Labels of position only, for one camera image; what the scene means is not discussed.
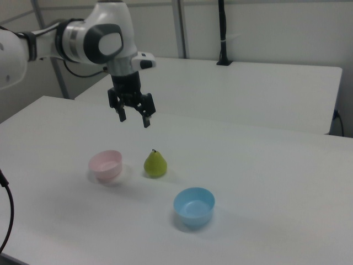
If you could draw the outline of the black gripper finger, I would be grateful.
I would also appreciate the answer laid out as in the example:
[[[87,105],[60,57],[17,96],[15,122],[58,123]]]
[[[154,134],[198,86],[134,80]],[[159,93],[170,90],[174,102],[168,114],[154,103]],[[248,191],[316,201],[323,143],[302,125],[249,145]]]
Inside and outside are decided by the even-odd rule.
[[[153,97],[150,93],[138,96],[137,107],[135,108],[141,115],[144,128],[150,126],[150,118],[156,112]]]
[[[109,106],[119,115],[119,119],[121,122],[126,120],[126,114],[124,110],[125,103],[122,99],[120,99],[113,88],[108,90],[108,100]]]

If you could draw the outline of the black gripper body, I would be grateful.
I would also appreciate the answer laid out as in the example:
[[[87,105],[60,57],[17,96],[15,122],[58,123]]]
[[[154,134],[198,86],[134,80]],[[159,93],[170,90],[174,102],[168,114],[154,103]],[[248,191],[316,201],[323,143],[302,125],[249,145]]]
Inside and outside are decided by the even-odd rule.
[[[110,89],[110,107],[121,108],[122,105],[138,108],[141,101],[141,81],[138,72],[127,76],[112,76],[113,88]]]

